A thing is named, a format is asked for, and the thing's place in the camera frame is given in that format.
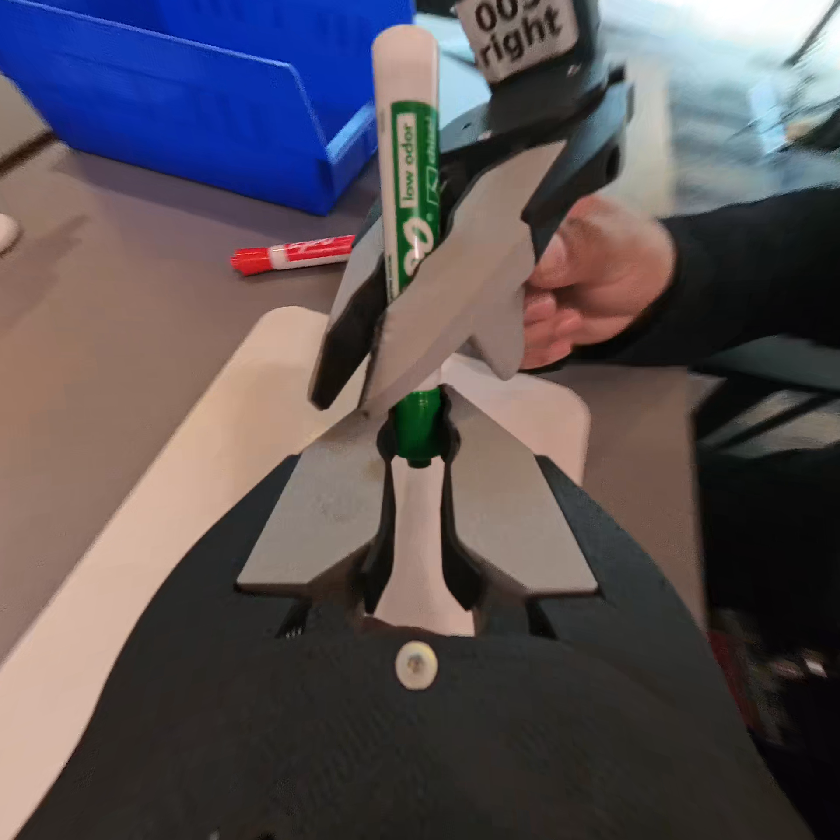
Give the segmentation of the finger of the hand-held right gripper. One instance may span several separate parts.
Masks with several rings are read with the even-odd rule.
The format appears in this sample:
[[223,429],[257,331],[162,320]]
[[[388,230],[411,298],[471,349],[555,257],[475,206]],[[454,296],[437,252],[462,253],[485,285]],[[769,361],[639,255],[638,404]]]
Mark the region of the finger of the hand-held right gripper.
[[333,301],[308,389],[310,404],[325,411],[371,351],[388,303],[382,202],[374,202],[359,233]]
[[536,266],[522,211],[564,140],[515,154],[483,173],[457,205],[446,239],[385,310],[374,338],[361,411],[382,415],[472,343],[501,381],[524,355],[524,284]]

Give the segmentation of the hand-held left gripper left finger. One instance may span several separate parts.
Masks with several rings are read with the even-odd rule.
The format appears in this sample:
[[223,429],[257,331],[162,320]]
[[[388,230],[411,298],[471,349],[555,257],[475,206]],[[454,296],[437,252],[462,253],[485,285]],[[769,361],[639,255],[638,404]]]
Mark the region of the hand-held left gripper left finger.
[[395,558],[396,436],[353,411],[299,455],[240,571],[242,592],[362,603],[373,613]]

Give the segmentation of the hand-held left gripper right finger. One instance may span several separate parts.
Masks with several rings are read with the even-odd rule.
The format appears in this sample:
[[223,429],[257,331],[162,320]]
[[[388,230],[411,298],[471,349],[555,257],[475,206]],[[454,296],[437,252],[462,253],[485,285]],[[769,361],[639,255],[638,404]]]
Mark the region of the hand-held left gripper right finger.
[[454,387],[443,392],[442,565],[457,603],[471,611],[489,592],[518,602],[596,593],[537,456]]

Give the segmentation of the white whiteboard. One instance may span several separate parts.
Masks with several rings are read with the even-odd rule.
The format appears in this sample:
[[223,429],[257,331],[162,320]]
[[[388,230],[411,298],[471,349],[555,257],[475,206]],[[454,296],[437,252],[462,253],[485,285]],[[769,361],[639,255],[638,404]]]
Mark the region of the white whiteboard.
[[[328,316],[278,308],[257,321],[104,530],[2,663],[1,838],[14,838],[62,771],[146,606],[189,549],[285,457],[358,400],[357,373],[324,413],[307,400]],[[570,388],[500,382],[456,356],[444,379],[582,484],[592,415]],[[443,575],[399,570],[376,617],[471,635]]]

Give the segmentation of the green marker cap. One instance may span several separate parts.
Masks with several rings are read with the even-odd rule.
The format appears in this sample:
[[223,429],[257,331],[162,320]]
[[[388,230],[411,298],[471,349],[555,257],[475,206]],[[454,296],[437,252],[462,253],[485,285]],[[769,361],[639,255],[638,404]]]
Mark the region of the green marker cap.
[[414,391],[392,409],[395,451],[413,469],[425,469],[439,456],[440,386]]

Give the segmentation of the green whiteboard marker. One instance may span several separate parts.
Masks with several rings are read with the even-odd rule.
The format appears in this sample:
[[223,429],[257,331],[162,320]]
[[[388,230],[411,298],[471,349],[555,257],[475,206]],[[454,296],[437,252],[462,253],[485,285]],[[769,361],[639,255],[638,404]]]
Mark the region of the green whiteboard marker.
[[374,40],[376,111],[386,300],[412,282],[440,236],[436,38],[397,25]]

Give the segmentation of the person's right forearm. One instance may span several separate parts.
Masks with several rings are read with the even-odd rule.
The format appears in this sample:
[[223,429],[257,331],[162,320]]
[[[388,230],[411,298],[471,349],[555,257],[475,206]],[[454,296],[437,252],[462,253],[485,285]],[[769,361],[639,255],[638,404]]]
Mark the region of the person's right forearm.
[[782,335],[839,347],[839,188],[672,217],[669,288],[640,322],[575,361],[693,366]]

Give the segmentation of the red whiteboard marker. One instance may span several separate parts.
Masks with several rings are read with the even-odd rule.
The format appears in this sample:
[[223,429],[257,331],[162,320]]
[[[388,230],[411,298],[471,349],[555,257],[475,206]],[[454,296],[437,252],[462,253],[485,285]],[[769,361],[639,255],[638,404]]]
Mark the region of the red whiteboard marker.
[[242,277],[256,277],[273,271],[343,264],[349,260],[353,244],[354,236],[348,235],[267,248],[242,248],[229,262]]

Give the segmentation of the person's right hand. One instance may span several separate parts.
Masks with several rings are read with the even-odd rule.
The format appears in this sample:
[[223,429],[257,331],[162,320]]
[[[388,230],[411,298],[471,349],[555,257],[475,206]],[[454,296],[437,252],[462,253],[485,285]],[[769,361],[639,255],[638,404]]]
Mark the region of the person's right hand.
[[576,202],[526,284],[521,370],[619,336],[667,291],[676,261],[657,219],[598,194]]

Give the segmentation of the black office chair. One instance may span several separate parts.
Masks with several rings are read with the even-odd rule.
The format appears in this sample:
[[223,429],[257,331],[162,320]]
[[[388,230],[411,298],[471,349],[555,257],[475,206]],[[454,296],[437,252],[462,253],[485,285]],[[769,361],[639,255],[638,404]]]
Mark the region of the black office chair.
[[760,339],[690,369],[722,380],[694,415],[710,609],[748,618],[772,647],[838,650],[838,440],[750,457],[732,453],[742,437],[702,444],[777,392],[807,397],[752,427],[747,439],[838,403],[838,349],[813,340]]

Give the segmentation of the blue plastic bin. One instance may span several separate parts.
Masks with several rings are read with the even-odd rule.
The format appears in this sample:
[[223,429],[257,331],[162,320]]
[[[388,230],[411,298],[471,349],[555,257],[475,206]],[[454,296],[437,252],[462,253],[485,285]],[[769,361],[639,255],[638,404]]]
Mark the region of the blue plastic bin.
[[406,1],[1,2],[2,72],[77,151],[328,215],[375,154]]

